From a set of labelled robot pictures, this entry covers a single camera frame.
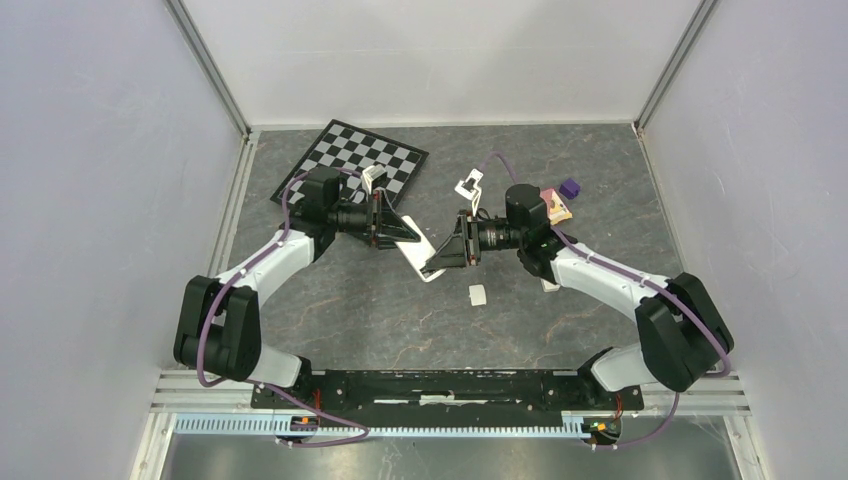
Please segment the short white remote control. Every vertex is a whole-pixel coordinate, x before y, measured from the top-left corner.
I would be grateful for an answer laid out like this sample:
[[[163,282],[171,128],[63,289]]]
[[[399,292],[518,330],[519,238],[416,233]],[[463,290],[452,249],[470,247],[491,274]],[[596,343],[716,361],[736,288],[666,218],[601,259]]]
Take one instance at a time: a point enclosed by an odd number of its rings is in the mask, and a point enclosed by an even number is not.
[[[426,262],[436,253],[436,250],[410,216],[404,215],[402,220],[418,234],[419,240],[396,242],[396,247],[423,282],[429,283],[436,280],[445,273],[445,269],[424,270]]]

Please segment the short remote battery cover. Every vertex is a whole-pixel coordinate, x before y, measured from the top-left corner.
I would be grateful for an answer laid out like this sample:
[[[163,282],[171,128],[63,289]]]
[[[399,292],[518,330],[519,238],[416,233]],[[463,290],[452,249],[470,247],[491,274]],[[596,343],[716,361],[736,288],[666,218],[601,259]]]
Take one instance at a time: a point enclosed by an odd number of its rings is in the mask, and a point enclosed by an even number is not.
[[[483,306],[487,303],[486,290],[482,284],[470,285],[468,287],[468,293],[472,306]]]

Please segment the long white remote control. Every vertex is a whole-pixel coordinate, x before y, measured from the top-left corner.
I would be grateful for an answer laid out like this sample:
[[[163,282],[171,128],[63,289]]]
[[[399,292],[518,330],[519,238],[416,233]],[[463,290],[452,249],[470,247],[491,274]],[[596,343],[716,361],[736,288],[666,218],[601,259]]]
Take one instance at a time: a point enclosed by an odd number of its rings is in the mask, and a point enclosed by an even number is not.
[[[560,285],[549,282],[545,279],[541,280],[541,284],[542,284],[543,291],[546,292],[546,293],[556,292],[561,288]]]

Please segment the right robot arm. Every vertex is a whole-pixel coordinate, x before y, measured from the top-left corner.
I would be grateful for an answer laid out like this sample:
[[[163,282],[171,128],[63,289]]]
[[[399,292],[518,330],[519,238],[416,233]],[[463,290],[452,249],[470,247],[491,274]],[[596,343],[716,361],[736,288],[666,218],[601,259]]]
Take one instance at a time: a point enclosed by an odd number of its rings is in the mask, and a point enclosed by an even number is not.
[[[585,405],[602,408],[630,386],[658,383],[681,393],[705,376],[729,374],[734,340],[698,277],[654,275],[596,253],[551,224],[536,186],[511,186],[505,212],[484,219],[459,212],[454,232],[421,269],[464,268],[478,264],[485,252],[513,250],[531,275],[584,293],[633,321],[636,343],[604,350],[584,364],[589,374],[579,378],[577,392]]]

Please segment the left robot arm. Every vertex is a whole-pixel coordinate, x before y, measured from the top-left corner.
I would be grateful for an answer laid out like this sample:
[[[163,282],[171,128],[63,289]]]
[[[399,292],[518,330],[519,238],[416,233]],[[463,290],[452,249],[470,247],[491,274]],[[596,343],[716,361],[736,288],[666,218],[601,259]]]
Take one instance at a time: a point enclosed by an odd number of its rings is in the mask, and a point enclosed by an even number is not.
[[[173,355],[195,369],[205,387],[225,380],[276,385],[290,407],[306,405],[314,381],[305,359],[262,340],[262,305],[292,276],[316,262],[348,233],[378,249],[399,249],[410,265],[424,266],[432,245],[410,217],[396,213],[383,188],[367,174],[366,199],[341,197],[344,168],[315,167],[294,179],[299,199],[283,207],[282,227],[257,252],[215,277],[198,275],[185,289]]]

